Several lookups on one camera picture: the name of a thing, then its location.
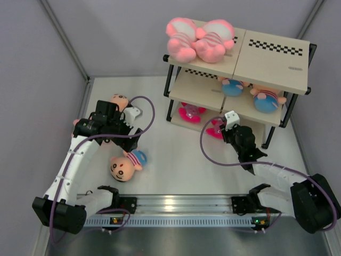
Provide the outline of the right pink plush toy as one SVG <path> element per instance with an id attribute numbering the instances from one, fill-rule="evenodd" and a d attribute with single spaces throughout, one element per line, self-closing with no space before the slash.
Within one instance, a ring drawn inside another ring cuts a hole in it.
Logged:
<path id="1" fill-rule="evenodd" d="M 197 28 L 196 37 L 197 56 L 207 63 L 219 62 L 226 51 L 234 47 L 234 27 L 223 19 L 209 21 Z"/>

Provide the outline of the pink plush toy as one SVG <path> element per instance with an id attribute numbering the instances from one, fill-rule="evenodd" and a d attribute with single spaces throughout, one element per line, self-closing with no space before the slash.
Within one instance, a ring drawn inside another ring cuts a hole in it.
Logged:
<path id="1" fill-rule="evenodd" d="M 209 21 L 197 28 L 196 37 L 197 56 L 207 63 L 219 62 L 226 51 L 234 47 L 234 27 L 223 19 Z"/>
<path id="2" fill-rule="evenodd" d="M 188 18 L 174 18 L 166 26 L 169 36 L 167 50 L 169 55 L 178 62 L 188 63 L 197 56 L 193 44 L 197 41 L 196 24 Z"/>

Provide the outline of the beige three-tier shelf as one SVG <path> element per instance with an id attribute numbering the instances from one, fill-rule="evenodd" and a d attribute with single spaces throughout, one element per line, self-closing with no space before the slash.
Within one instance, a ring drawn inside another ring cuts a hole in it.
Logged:
<path id="1" fill-rule="evenodd" d="M 219 116 L 235 112 L 267 148 L 287 126 L 299 95 L 311 92 L 308 68 L 317 46 L 209 22 L 174 18 L 166 26 L 166 119 L 221 139 Z"/>

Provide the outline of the blue doll on middle shelf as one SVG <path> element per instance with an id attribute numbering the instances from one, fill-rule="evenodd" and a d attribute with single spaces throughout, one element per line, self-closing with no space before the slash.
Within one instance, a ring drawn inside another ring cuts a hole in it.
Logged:
<path id="1" fill-rule="evenodd" d="M 222 83 L 222 92 L 231 97 L 237 97 L 242 94 L 244 88 L 248 87 L 250 84 L 247 82 L 221 77 L 217 78 L 219 82 Z"/>

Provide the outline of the orange-faced blue doll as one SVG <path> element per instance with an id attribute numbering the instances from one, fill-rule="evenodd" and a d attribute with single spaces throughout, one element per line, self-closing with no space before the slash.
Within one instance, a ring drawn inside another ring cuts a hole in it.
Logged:
<path id="1" fill-rule="evenodd" d="M 138 149 L 130 152 L 123 151 L 122 157 L 111 157 L 110 173 L 115 180 L 126 182 L 133 177 L 135 171 L 141 171 L 147 161 L 146 154 Z"/>

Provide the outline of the blue striped doll right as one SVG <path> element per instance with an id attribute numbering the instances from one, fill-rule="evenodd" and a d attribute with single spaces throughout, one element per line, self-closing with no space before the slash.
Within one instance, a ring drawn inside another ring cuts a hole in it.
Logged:
<path id="1" fill-rule="evenodd" d="M 282 91 L 266 86 L 253 84 L 250 93 L 253 95 L 255 108 L 262 113 L 273 113 L 287 101 Z"/>

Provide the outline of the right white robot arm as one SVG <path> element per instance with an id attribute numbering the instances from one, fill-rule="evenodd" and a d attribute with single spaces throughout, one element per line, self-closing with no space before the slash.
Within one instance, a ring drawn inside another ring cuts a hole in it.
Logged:
<path id="1" fill-rule="evenodd" d="M 247 126 L 222 127 L 221 134 L 236 151 L 239 165 L 252 175 L 265 179 L 265 183 L 248 193 L 248 204 L 253 211 L 270 208 L 289 215 L 310 234 L 333 229 L 340 219 L 340 204 L 324 176 L 309 176 L 261 161 L 266 153 L 256 147 L 255 136 Z"/>

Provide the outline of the magenta glasses doll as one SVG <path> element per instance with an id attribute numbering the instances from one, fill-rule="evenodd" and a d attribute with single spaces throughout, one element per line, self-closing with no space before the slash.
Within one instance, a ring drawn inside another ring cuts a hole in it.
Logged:
<path id="1" fill-rule="evenodd" d="M 198 107 L 189 103 L 181 102 L 178 113 L 181 119 L 186 122 L 197 124 L 201 122 L 200 115 L 206 111 L 204 107 Z"/>
<path id="2" fill-rule="evenodd" d="M 212 127 L 206 129 L 206 133 L 216 139 L 223 140 L 222 132 L 220 126 L 226 125 L 226 121 L 220 118 L 216 118 L 211 121 Z"/>

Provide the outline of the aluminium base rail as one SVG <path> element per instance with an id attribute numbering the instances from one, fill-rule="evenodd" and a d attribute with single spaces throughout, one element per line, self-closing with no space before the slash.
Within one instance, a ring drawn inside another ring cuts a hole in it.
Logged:
<path id="1" fill-rule="evenodd" d="M 85 221 L 85 227 L 115 229 L 123 227 L 230 227 L 262 230 L 274 223 L 274 210 L 244 215 L 233 212 L 229 195 L 141 195 L 135 212 L 126 209 L 104 210 Z"/>

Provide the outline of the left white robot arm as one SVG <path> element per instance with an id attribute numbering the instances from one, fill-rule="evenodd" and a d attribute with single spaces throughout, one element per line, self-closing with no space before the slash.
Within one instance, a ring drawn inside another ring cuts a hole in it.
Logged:
<path id="1" fill-rule="evenodd" d="M 120 208 L 119 191 L 99 186 L 92 194 L 77 198 L 88 165 L 104 141 L 111 140 L 125 151 L 137 147 L 142 130 L 130 134 L 133 122 L 142 110 L 128 105 L 119 111 L 117 104 L 99 100 L 89 118 L 80 119 L 74 127 L 65 160 L 43 197 L 36 197 L 32 207 L 44 226 L 79 233 L 86 220 L 105 209 L 115 213 Z"/>

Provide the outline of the left pink plush toy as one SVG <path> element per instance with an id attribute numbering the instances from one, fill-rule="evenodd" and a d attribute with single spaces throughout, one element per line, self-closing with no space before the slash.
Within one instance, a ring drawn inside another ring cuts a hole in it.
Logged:
<path id="1" fill-rule="evenodd" d="M 197 56 L 193 44 L 197 41 L 196 24 L 188 18 L 174 18 L 166 26 L 169 36 L 167 50 L 169 55 L 178 62 L 188 63 Z"/>

